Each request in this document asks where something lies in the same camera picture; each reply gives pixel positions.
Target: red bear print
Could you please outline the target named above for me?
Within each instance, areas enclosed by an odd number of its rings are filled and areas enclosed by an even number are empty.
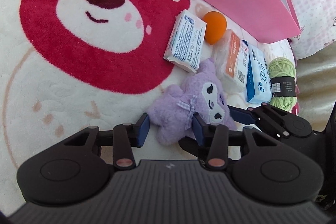
[[[23,30],[52,65],[97,88],[140,94],[172,72],[163,60],[189,0],[21,0]]]

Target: orange label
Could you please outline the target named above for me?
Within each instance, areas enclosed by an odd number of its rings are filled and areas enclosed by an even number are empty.
[[[240,47],[240,39],[234,32],[232,32],[230,39],[229,56],[226,63],[226,73],[230,75],[232,78],[234,77],[235,74],[235,67],[239,53],[239,47]]]

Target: wet wipes package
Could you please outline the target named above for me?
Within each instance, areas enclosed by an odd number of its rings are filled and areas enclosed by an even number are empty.
[[[268,103],[272,98],[272,88],[264,52],[246,41],[244,43],[248,45],[250,54],[246,84],[247,101],[252,104]]]
[[[196,72],[200,64],[206,23],[187,10],[176,18],[164,59],[176,66]]]

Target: purple plush toy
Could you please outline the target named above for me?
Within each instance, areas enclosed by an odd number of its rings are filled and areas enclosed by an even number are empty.
[[[194,138],[191,130],[194,112],[198,112],[206,123],[216,122],[237,130],[230,117],[222,84],[215,75],[212,58],[201,62],[198,73],[188,76],[181,87],[168,86],[147,111],[150,121],[160,126],[157,139],[164,145],[185,136]]]

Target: black yarn label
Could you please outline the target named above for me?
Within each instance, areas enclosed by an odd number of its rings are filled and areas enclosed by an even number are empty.
[[[295,78],[279,76],[271,79],[272,97],[296,97]]]

